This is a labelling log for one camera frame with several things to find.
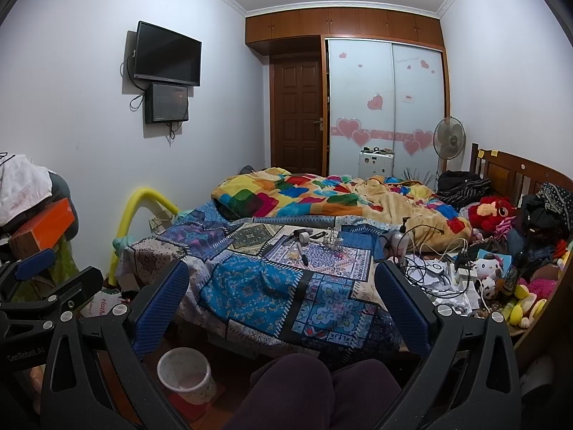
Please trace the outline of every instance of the wooden cabinet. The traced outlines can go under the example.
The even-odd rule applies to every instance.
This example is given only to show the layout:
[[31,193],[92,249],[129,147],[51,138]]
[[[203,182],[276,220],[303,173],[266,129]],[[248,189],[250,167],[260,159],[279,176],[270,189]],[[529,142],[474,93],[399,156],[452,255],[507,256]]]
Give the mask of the wooden cabinet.
[[390,35],[392,37],[395,37],[396,39],[418,41],[416,20],[412,13],[389,11],[388,24],[390,25]]
[[246,19],[245,43],[261,54],[293,53],[289,50],[295,46],[314,47],[317,39],[320,44],[321,35],[391,38],[443,47],[439,19],[403,11],[309,8]]
[[360,35],[390,36],[388,11],[385,9],[358,8],[358,20],[360,21]]
[[271,14],[271,37],[283,39],[300,35],[299,10]]
[[328,17],[331,34],[360,34],[358,8],[330,8]]
[[439,19],[415,15],[416,31],[420,42],[431,43],[443,47],[442,27]]
[[301,9],[299,35],[330,34],[328,8]]
[[245,43],[269,40],[271,38],[272,16],[263,14],[247,18],[245,22]]

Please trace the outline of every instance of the frosted glass door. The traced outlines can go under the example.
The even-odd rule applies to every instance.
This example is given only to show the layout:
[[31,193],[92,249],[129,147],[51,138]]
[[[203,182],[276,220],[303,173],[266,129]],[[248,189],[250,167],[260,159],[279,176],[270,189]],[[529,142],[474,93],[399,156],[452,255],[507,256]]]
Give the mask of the frosted glass door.
[[392,46],[370,40],[329,40],[329,174],[358,176],[359,152],[392,148]]
[[[442,54],[433,50],[393,45],[396,85],[396,135],[394,176],[410,175],[422,180],[435,175],[438,155],[433,145],[436,125],[443,119]],[[428,186],[433,188],[432,179]]]

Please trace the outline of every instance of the wooden bed headboard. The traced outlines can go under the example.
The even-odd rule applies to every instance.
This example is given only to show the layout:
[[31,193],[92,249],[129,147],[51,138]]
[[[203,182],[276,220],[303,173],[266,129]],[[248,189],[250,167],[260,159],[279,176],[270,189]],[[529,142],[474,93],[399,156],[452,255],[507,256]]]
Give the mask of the wooden bed headboard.
[[[523,194],[535,194],[543,183],[552,183],[573,192],[573,181],[563,173],[510,153],[483,150],[472,144],[470,171],[491,179],[493,191],[511,199],[517,206]],[[515,356],[520,372],[541,355],[573,322],[573,256],[569,257],[564,273],[549,297],[543,314],[515,344]]]
[[510,153],[483,150],[472,144],[469,171],[492,181],[492,190],[517,206],[522,194],[536,194],[543,183],[573,192],[573,181],[563,173]]

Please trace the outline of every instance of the blue patterned blanket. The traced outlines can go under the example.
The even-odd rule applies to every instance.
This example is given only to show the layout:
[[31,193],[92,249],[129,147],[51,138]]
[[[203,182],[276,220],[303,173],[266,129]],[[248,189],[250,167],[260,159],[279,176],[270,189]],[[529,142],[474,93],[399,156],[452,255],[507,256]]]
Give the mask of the blue patterned blanket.
[[[303,352],[341,366],[399,348],[399,333],[374,287],[374,268],[383,258],[377,238],[393,226],[317,215],[231,223],[208,212],[180,214],[161,235],[129,246],[117,278],[134,273],[152,283],[171,260],[183,260],[190,277],[183,317],[272,357]],[[300,227],[337,227],[343,242],[336,250],[310,242],[306,267],[288,240]]]

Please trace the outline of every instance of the wall-mounted tv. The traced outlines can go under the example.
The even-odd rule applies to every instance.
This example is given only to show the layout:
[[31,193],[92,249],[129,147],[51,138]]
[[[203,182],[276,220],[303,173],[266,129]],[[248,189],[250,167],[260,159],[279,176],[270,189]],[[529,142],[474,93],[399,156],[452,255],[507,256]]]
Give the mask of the wall-mounted tv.
[[134,78],[199,86],[201,42],[139,21]]

